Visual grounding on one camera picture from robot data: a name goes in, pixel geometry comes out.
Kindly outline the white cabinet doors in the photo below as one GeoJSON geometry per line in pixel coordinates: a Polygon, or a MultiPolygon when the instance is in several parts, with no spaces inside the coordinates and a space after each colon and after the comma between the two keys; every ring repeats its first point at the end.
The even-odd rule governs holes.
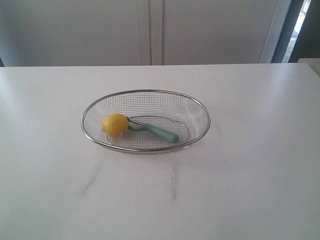
{"type": "Polygon", "coordinates": [[[270,63],[288,0],[3,0],[7,67],[270,63]]]}

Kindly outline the yellow lemon with sticker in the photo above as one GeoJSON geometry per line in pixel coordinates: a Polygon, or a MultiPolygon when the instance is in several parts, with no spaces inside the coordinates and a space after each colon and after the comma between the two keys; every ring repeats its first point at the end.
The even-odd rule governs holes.
{"type": "Polygon", "coordinates": [[[109,137],[117,137],[129,127],[126,116],[114,113],[106,116],[102,121],[102,130],[109,137]]]}

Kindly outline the oval steel mesh basket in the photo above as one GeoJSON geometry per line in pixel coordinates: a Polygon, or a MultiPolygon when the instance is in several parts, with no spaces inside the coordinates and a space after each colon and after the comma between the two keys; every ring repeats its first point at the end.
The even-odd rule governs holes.
{"type": "Polygon", "coordinates": [[[94,101],[81,118],[84,135],[92,142],[126,154],[152,155],[173,152],[191,145],[210,129],[211,118],[197,99],[178,92],[137,89],[116,92],[94,101]],[[119,136],[103,132],[102,121],[111,114],[121,114],[140,123],[175,133],[177,143],[170,143],[150,132],[131,131],[119,136]]]}

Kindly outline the teal handled vegetable peeler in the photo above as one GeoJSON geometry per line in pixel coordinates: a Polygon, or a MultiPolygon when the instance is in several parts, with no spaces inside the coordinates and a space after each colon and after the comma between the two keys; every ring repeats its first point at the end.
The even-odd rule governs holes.
{"type": "Polygon", "coordinates": [[[157,126],[148,124],[148,123],[141,123],[136,120],[132,120],[131,118],[127,117],[129,123],[134,123],[135,126],[128,126],[128,129],[133,132],[149,132],[154,134],[172,144],[176,144],[179,141],[179,136],[176,133],[171,131],[167,131],[165,129],[159,128],[157,126]]]}

